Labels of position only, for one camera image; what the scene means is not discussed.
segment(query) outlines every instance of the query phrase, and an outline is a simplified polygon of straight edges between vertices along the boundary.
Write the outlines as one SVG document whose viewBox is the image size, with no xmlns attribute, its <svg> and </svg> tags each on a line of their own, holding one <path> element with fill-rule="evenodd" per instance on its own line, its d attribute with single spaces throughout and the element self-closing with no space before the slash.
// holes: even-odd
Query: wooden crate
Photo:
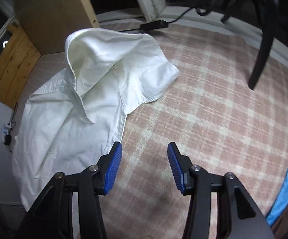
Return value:
<svg viewBox="0 0 288 239">
<path fill-rule="evenodd" d="M 22 27 L 7 29 L 12 36 L 0 54 L 0 102 L 14 108 L 41 54 Z"/>
</svg>

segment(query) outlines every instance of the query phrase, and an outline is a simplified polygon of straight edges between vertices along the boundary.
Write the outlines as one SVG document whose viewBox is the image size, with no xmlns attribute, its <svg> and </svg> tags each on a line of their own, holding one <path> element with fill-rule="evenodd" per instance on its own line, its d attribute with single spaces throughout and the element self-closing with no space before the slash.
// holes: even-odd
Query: black plug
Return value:
<svg viewBox="0 0 288 239">
<path fill-rule="evenodd" d="M 167 28 L 168 22 L 164 20 L 157 20 L 150 23 L 141 24 L 140 29 L 144 31 L 158 29 L 158 28 Z"/>
</svg>

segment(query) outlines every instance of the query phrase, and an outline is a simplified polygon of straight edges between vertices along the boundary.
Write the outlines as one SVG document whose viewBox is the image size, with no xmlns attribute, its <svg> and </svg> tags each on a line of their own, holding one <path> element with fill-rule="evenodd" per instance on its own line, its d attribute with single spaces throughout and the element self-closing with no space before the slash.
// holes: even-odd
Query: white garment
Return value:
<svg viewBox="0 0 288 239">
<path fill-rule="evenodd" d="M 157 100 L 178 76 L 153 37 L 83 29 L 65 44 L 67 68 L 28 99 L 13 174 L 29 210 L 58 171 L 81 172 L 121 141 L 126 115 Z"/>
</svg>

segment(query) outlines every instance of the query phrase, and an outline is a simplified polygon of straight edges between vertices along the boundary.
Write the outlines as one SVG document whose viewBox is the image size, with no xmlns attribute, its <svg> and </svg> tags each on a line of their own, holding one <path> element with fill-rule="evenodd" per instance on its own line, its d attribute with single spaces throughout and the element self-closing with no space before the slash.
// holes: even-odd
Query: metal screw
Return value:
<svg viewBox="0 0 288 239">
<path fill-rule="evenodd" d="M 197 165 L 197 164 L 193 164 L 193 165 L 191 166 L 191 168 L 192 168 L 193 171 L 198 172 L 201 167 L 200 167 L 199 165 Z"/>
<path fill-rule="evenodd" d="M 232 172 L 228 172 L 227 175 L 228 175 L 230 180 L 234 179 L 234 174 Z"/>
<path fill-rule="evenodd" d="M 96 164 L 91 165 L 91 166 L 89 167 L 89 170 L 90 170 L 91 172 L 96 172 L 97 170 L 99 170 L 99 166 L 97 166 Z"/>
<path fill-rule="evenodd" d="M 55 175 L 56 179 L 61 179 L 63 177 L 63 173 L 62 172 L 57 172 Z"/>
</svg>

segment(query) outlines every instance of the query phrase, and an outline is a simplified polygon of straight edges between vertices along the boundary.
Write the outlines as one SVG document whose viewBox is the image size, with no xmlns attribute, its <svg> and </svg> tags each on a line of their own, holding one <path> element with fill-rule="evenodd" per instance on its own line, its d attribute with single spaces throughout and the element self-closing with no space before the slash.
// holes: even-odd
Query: white cloth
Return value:
<svg viewBox="0 0 288 239">
<path fill-rule="evenodd" d="M 13 174 L 29 210 L 58 171 L 81 172 L 121 141 L 126 115 L 157 100 L 178 76 L 153 37 L 83 29 L 65 43 L 67 68 L 28 99 Z"/>
</svg>

